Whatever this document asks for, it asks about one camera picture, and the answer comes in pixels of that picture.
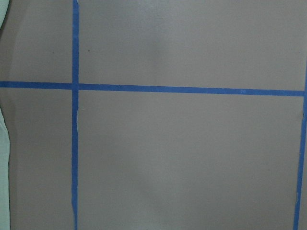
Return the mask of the olive green long-sleeve shirt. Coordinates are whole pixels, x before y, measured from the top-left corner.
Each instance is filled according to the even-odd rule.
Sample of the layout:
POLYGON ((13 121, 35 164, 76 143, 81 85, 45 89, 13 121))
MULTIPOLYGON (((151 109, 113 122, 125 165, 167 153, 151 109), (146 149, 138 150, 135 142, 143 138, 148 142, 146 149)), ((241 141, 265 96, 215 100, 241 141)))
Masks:
POLYGON ((9 230, 10 198, 9 198, 9 157, 10 139, 2 111, 0 111, 0 229, 9 230))

